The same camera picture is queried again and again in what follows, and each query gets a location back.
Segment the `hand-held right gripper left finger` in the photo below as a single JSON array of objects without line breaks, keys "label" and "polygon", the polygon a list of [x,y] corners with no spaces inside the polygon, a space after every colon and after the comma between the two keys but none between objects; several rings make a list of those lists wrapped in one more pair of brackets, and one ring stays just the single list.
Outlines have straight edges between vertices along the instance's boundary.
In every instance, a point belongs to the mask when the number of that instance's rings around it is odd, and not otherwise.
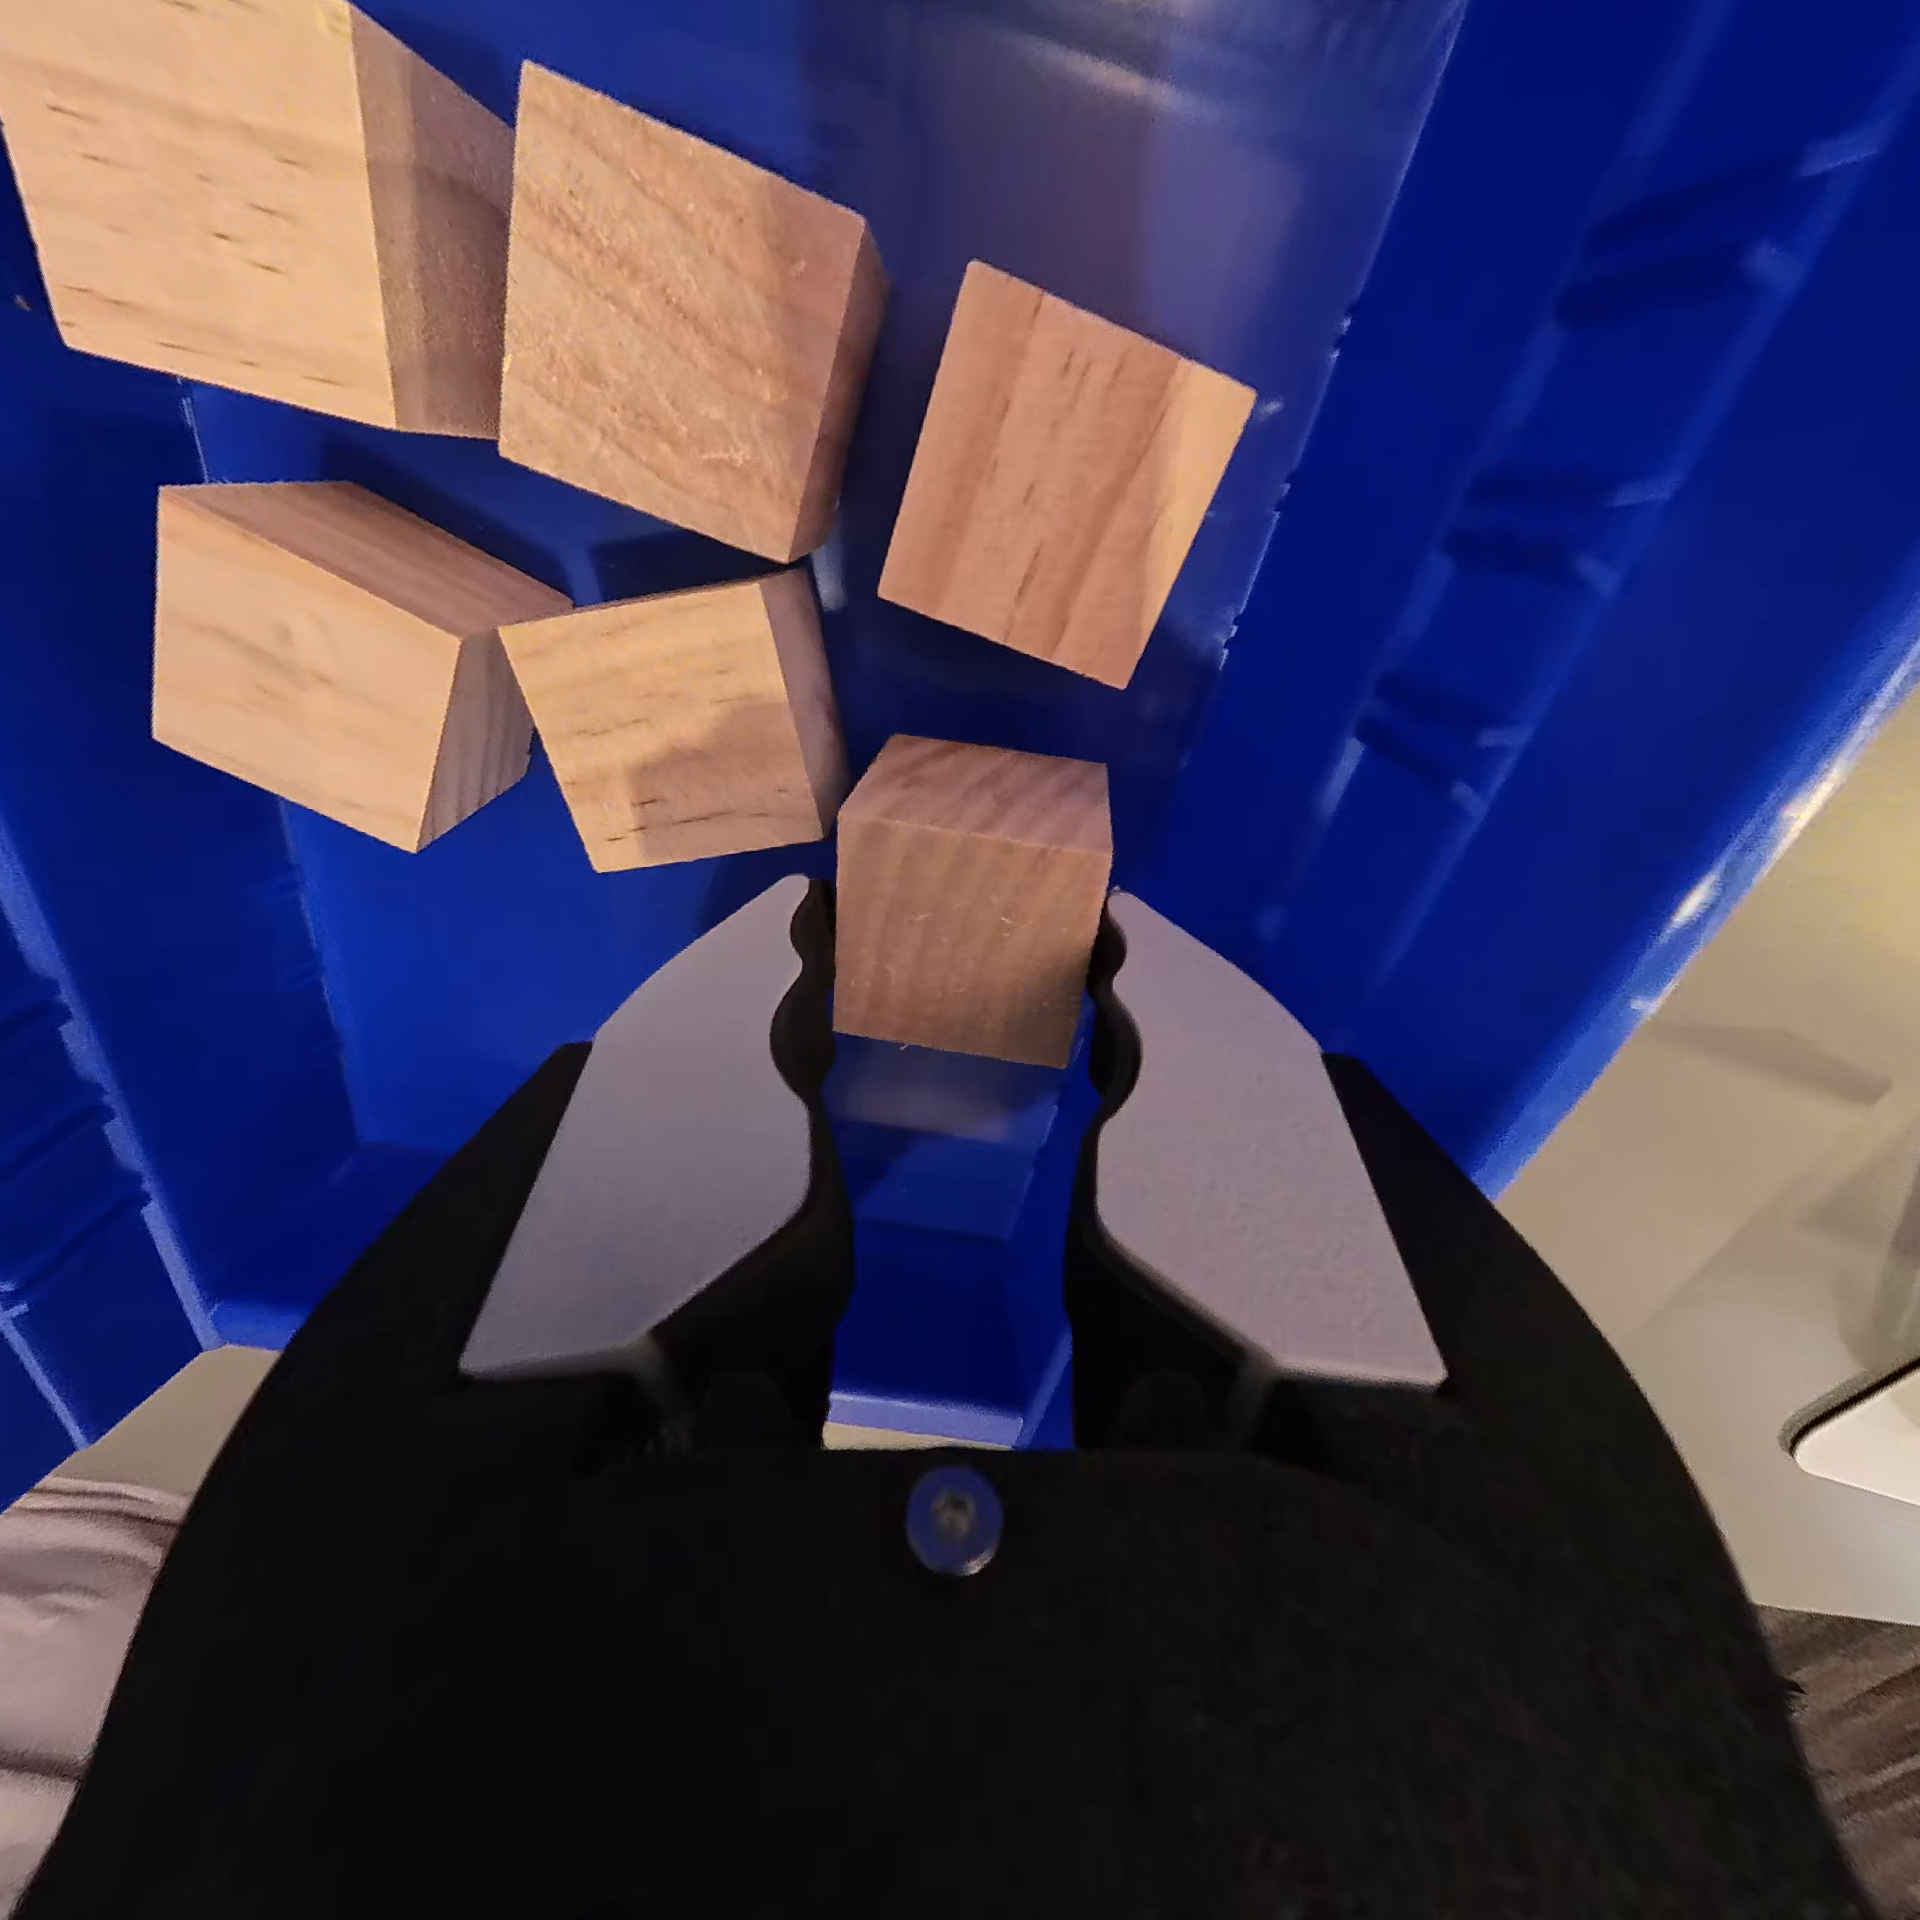
[{"label": "hand-held right gripper left finger", "polygon": [[602,1023],[466,1379],[700,1384],[831,1349],[854,1264],[824,1101],[833,935],[831,882],[780,877]]}]

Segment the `blue striped wooden cube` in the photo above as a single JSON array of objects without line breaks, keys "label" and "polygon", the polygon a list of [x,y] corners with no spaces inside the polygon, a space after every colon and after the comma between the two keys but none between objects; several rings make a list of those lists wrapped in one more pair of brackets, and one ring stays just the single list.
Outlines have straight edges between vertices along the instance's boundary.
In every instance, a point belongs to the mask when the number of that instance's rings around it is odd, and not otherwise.
[{"label": "blue striped wooden cube", "polygon": [[1069,1064],[1112,882],[1108,768],[898,732],[835,841],[835,1032]]}]

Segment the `cluster of wooden cubes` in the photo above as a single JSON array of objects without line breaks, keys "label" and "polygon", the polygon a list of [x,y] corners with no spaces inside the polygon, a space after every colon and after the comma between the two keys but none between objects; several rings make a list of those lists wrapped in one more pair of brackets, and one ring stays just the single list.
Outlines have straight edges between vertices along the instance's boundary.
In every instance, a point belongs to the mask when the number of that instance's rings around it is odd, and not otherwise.
[{"label": "cluster of wooden cubes", "polygon": [[3,4],[3,144],[63,345],[779,564],[576,609],[361,483],[174,485],[162,747],[406,852],[537,736],[602,875],[827,837],[803,562],[889,294],[859,215],[537,64],[505,124],[353,4]]}]

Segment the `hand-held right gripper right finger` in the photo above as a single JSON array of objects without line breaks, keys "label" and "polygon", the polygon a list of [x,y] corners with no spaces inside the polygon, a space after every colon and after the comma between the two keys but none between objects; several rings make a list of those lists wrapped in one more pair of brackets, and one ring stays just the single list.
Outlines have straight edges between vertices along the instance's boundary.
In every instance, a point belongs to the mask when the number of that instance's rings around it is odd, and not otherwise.
[{"label": "hand-held right gripper right finger", "polygon": [[1445,1364],[1318,1043],[1123,890],[1091,982],[1112,1092],[1086,1139],[1091,1251],[1226,1362],[1427,1394]]}]

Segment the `person's white shirt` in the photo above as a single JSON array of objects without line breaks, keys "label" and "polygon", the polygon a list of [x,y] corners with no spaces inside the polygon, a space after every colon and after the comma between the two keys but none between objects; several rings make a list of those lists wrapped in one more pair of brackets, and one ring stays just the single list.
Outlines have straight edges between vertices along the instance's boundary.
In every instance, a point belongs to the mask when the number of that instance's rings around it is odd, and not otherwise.
[{"label": "person's white shirt", "polygon": [[187,1500],[56,1474],[1,1515],[3,1800],[74,1789]]}]

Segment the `blue plastic bin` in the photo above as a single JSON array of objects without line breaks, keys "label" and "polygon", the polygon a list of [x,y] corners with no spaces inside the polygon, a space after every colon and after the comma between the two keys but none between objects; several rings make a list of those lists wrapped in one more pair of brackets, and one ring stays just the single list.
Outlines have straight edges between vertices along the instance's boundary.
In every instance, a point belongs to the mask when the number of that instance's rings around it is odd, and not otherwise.
[{"label": "blue plastic bin", "polygon": [[[1503,1188],[1916,676],[1916,4],[363,4],[863,219],[809,558],[852,768],[1108,768],[1121,888]],[[277,1349],[445,1156],[831,847],[597,873],[543,746],[419,852],[151,734],[174,483],[348,481],[580,607],[767,571],[80,348],[3,62],[3,1500]],[[964,270],[1256,395],[1133,678],[878,598]]]}]

